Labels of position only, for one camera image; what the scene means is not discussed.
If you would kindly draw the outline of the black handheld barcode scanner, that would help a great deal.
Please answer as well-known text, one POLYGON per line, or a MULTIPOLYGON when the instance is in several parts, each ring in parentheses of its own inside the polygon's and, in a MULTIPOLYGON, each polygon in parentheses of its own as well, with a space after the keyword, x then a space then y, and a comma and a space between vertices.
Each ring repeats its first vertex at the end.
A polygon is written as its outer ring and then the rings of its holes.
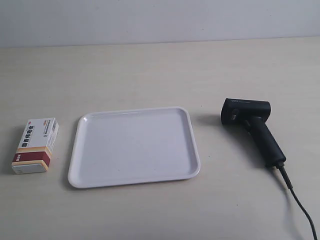
POLYGON ((266 122, 271 114, 268 101, 226 98, 220 119, 225 126, 241 126, 252 137, 265 165, 282 169, 286 157, 266 122))

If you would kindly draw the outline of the white red medicine box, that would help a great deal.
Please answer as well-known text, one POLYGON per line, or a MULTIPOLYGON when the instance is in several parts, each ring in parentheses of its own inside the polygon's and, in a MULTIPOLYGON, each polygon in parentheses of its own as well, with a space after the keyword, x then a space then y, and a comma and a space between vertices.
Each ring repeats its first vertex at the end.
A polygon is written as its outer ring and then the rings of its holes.
POLYGON ((57 119, 29 119, 24 128, 11 168, 15 174, 47 172, 58 135, 57 119))

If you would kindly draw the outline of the white plastic tray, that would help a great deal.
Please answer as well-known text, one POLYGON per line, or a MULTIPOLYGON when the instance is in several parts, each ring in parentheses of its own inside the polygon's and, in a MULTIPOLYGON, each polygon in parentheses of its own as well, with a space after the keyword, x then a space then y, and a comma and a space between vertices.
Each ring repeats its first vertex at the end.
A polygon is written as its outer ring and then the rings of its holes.
POLYGON ((187 180, 201 169, 189 113, 182 107, 82 116, 67 179, 76 189, 187 180))

